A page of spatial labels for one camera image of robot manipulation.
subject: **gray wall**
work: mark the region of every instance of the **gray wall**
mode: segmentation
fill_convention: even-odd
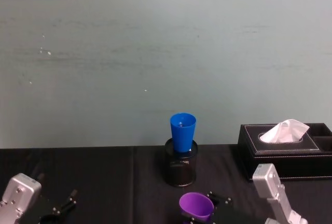
[[[332,127],[331,0],[0,0],[0,146],[201,144]]]

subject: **black cylindrical container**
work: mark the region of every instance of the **black cylindrical container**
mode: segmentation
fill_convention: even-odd
[[[166,183],[184,187],[192,184],[196,179],[196,158],[198,147],[192,141],[191,150],[184,153],[176,152],[172,139],[165,144],[164,177]]]

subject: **blue plastic cup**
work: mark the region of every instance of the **blue plastic cup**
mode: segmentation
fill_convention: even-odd
[[[178,113],[171,117],[171,131],[174,150],[188,152],[192,146],[196,118],[192,114]]]

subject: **black tablecloth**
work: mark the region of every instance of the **black tablecloth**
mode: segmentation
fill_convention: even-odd
[[[185,188],[163,181],[162,158],[162,146],[0,150],[0,192],[20,172],[32,177],[43,172],[43,194],[51,199],[62,201],[72,189],[79,191],[67,224],[180,223],[180,196],[210,190],[232,197],[243,212],[273,217],[268,203],[242,176],[235,145],[199,146],[197,180]],[[332,222],[332,180],[284,184],[293,209],[309,224]]]

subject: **plastic cup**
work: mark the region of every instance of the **plastic cup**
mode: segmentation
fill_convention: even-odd
[[[208,221],[214,209],[214,205],[208,197],[196,192],[181,196],[179,205],[182,213],[202,221]]]
[[[195,116],[188,113],[179,113],[173,115],[170,121],[174,150],[188,152],[191,149],[196,127]]]

